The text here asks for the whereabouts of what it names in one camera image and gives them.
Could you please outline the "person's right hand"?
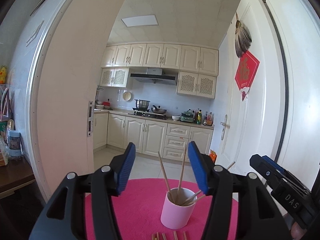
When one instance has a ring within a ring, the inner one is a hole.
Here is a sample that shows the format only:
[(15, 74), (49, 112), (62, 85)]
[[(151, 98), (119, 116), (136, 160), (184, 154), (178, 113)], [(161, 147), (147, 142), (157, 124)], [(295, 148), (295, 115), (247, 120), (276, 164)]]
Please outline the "person's right hand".
[(293, 240), (300, 240), (307, 230), (302, 229), (298, 223), (294, 222), (294, 224), (291, 227), (291, 236)]

